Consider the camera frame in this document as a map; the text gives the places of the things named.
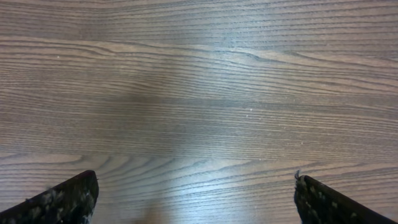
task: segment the wooden surface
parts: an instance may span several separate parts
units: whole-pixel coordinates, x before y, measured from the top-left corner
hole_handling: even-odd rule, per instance
[[[398,221],[398,2],[0,0],[0,209],[86,169],[94,223]]]

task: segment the wood grain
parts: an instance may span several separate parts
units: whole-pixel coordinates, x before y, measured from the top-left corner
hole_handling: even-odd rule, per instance
[[[397,164],[159,159],[1,154],[0,208],[95,169],[101,186],[95,223],[297,223],[293,174],[302,169],[397,219]]]
[[[0,0],[0,210],[298,223],[296,170],[398,221],[398,2]]]
[[[395,0],[0,1],[0,34],[397,55]]]
[[[398,62],[0,37],[4,152],[396,162]]]

